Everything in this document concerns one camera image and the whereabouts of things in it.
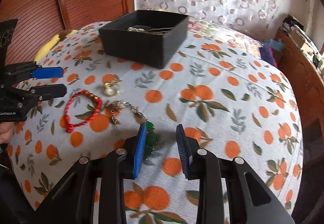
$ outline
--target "black box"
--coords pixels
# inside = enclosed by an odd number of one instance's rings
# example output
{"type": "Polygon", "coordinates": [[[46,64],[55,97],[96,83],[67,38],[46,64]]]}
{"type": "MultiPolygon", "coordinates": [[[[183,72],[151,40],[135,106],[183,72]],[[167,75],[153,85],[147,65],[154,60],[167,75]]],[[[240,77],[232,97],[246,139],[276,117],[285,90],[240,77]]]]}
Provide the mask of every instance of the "black box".
{"type": "Polygon", "coordinates": [[[106,54],[163,69],[187,37],[188,16],[137,10],[99,29],[106,54]],[[173,28],[166,35],[127,31],[129,27],[173,28]]]}

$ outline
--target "red string bracelet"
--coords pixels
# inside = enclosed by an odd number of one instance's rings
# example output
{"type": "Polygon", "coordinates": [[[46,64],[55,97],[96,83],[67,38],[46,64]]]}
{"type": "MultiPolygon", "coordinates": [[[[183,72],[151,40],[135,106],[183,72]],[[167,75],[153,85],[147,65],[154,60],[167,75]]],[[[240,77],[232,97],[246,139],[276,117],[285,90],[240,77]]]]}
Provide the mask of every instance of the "red string bracelet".
{"type": "Polygon", "coordinates": [[[79,127],[79,126],[85,125],[88,122],[90,122],[97,115],[97,113],[99,112],[101,105],[102,105],[102,99],[100,97],[92,94],[91,92],[89,92],[87,90],[81,90],[81,91],[77,92],[75,95],[73,95],[72,98],[69,99],[68,103],[66,104],[65,110],[64,110],[64,119],[65,119],[65,123],[66,123],[66,132],[67,133],[72,133],[74,127],[79,127]],[[74,98],[81,95],[81,94],[84,94],[85,96],[87,96],[91,100],[97,102],[97,106],[96,106],[95,110],[93,111],[92,115],[87,120],[85,120],[84,122],[79,123],[79,124],[70,124],[69,116],[67,114],[67,111],[69,110],[69,107],[72,104],[72,101],[74,100],[74,98]]]}

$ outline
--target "silver chain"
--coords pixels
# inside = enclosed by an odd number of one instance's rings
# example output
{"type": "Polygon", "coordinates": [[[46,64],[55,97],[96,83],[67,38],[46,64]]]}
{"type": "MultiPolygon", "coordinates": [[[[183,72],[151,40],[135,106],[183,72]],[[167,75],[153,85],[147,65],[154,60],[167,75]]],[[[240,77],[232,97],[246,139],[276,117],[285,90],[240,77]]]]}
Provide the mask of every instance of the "silver chain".
{"type": "Polygon", "coordinates": [[[117,126],[117,118],[116,118],[115,113],[114,113],[115,111],[120,112],[120,111],[122,111],[122,110],[124,110],[126,108],[129,108],[132,113],[134,113],[135,115],[138,115],[139,117],[141,117],[141,119],[143,120],[143,123],[147,122],[147,119],[145,118],[144,114],[142,114],[139,111],[136,111],[135,106],[132,105],[129,102],[116,100],[116,101],[113,101],[111,104],[106,105],[106,107],[107,108],[111,107],[111,109],[110,109],[111,120],[112,120],[114,126],[116,127],[116,129],[117,129],[117,131],[119,133],[120,133],[120,130],[119,130],[118,126],[117,126]]]}

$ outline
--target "bed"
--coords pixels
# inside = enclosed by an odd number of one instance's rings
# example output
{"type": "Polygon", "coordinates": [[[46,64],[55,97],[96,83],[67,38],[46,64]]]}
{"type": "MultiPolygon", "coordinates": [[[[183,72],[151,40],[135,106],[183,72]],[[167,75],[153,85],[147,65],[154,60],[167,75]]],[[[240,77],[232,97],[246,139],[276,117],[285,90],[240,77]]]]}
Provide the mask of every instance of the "bed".
{"type": "MultiPolygon", "coordinates": [[[[42,59],[44,67],[62,67],[62,78],[28,80],[18,86],[28,89],[63,83],[68,89],[64,98],[39,102],[27,121],[17,124],[7,149],[33,208],[81,156],[104,157],[137,133],[136,116],[122,111],[117,117],[119,133],[107,109],[89,124],[67,133],[65,105],[72,95],[86,89],[104,102],[132,103],[154,124],[159,136],[139,178],[124,183],[128,223],[159,224],[166,218],[195,223],[199,185],[182,174],[175,142],[178,124],[183,124],[186,136],[197,139],[201,148],[216,156],[243,157],[291,214],[303,165],[300,116],[289,81],[260,59],[260,44],[233,30],[191,19],[187,39],[165,69],[158,70],[105,55],[98,28],[106,23],[81,28],[42,59]],[[104,95],[105,82],[120,86],[117,97],[104,95]]],[[[70,121],[87,119],[93,108],[87,98],[75,98],[70,121]]],[[[99,196],[100,184],[95,209],[99,196]]],[[[229,223],[225,182],[223,198],[225,222],[229,223]]]]}

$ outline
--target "ring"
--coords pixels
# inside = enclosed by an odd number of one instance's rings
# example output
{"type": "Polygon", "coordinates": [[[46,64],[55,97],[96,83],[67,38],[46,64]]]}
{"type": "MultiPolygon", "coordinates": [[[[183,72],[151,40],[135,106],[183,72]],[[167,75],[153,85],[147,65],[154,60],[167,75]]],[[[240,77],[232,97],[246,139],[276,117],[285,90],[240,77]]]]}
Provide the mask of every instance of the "ring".
{"type": "Polygon", "coordinates": [[[120,89],[118,88],[113,88],[114,86],[118,86],[118,84],[116,83],[112,83],[112,82],[106,82],[104,84],[104,87],[105,87],[105,95],[108,96],[108,97],[115,97],[119,92],[120,92],[120,89]]]}

